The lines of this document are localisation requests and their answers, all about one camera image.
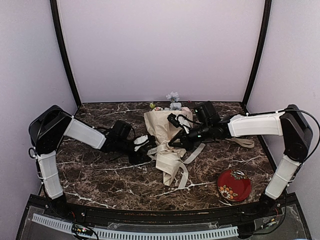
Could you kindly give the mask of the beige wrapping paper sheet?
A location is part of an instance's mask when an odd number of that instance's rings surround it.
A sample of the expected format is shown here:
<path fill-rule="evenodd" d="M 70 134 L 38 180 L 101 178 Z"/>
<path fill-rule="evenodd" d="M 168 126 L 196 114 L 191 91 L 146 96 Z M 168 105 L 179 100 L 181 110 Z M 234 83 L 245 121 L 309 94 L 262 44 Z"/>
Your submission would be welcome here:
<path fill-rule="evenodd" d="M 170 186 L 176 177 L 179 169 L 182 169 L 182 177 L 178 188 L 183 189 L 189 177 L 186 165 L 193 162 L 199 152 L 193 152 L 186 160 L 182 157 L 187 152 L 184 148 L 169 146 L 172 138 L 182 129 L 173 126 L 167 119 L 170 114 L 176 116 L 183 115 L 188 119 L 193 119 L 193 114 L 188 107 L 181 110 L 152 110 L 144 113 L 144 122 L 147 132 L 155 137 L 157 147 L 148 154 L 153 155 L 156 161 L 156 168 L 163 173 L 163 184 Z"/>

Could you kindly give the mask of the pink fake rose stem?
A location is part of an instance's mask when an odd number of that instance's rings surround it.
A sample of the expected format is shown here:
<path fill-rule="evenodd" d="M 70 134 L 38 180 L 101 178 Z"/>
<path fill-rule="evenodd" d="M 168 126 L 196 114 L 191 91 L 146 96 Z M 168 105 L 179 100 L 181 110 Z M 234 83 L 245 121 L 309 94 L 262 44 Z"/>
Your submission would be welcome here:
<path fill-rule="evenodd" d="M 182 107 L 181 110 L 185 112 L 191 112 L 191 110 L 188 107 Z"/>

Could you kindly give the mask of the white printed ribbon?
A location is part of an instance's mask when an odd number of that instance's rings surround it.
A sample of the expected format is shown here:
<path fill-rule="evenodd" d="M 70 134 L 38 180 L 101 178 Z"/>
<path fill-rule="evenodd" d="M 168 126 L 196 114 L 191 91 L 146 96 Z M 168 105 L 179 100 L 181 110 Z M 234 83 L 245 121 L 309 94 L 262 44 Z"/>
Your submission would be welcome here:
<path fill-rule="evenodd" d="M 200 143 L 199 146 L 185 160 L 182 157 L 186 154 L 185 149 L 174 149 L 168 145 L 168 141 L 150 149 L 147 155 L 155 161 L 155 167 L 162 171 L 163 184 L 170 186 L 176 178 L 179 169 L 182 169 L 182 177 L 178 188 L 183 189 L 188 181 L 189 172 L 186 165 L 192 163 L 197 156 L 204 150 L 206 144 Z"/>

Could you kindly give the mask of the blue fake flower stem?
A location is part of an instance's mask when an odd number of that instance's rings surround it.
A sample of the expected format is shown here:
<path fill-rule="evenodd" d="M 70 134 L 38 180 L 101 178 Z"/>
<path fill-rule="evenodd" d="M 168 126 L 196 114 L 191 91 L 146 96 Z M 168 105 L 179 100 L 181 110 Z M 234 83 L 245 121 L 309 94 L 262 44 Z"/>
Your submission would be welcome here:
<path fill-rule="evenodd" d="M 171 92 L 166 95 L 166 99 L 170 101 L 169 109 L 171 111 L 180 111 L 182 109 L 182 104 L 180 103 L 180 96 L 178 92 Z"/>

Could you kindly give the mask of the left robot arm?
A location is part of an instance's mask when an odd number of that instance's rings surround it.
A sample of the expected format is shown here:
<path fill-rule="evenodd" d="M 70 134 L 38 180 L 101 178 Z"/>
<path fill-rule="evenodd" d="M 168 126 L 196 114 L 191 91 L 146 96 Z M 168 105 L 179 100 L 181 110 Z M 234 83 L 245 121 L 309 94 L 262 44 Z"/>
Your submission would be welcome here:
<path fill-rule="evenodd" d="M 36 160 L 44 191 L 53 200 L 50 208 L 60 218 L 67 218 L 71 213 L 70 206 L 59 199 L 64 190 L 58 156 L 66 149 L 67 141 L 104 154 L 126 156 L 131 165 L 146 162 L 148 151 L 156 146 L 153 135 L 137 136 L 133 126 L 123 120 L 115 121 L 111 127 L 95 127 L 58 105 L 52 105 L 33 120 L 28 133 L 33 152 L 30 157 Z"/>

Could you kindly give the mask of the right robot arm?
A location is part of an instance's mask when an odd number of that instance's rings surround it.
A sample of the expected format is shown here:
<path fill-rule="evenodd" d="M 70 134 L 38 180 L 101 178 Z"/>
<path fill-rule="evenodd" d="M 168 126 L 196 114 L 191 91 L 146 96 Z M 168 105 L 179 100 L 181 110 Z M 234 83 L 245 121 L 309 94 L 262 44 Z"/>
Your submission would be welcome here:
<path fill-rule="evenodd" d="M 269 112 L 245 113 L 219 116 L 210 101 L 194 108 L 197 117 L 194 127 L 187 127 L 183 120 L 188 117 L 171 113 L 168 121 L 180 131 L 171 138 L 168 145 L 191 150 L 195 143 L 205 140 L 225 140 L 231 138 L 261 136 L 265 139 L 278 138 L 279 160 L 273 177 L 264 190 L 262 201 L 255 205 L 255 213 L 266 217 L 275 208 L 273 200 L 278 199 L 287 186 L 295 179 L 303 164 L 314 153 L 311 148 L 313 130 L 307 119 L 316 118 L 295 104 Z"/>

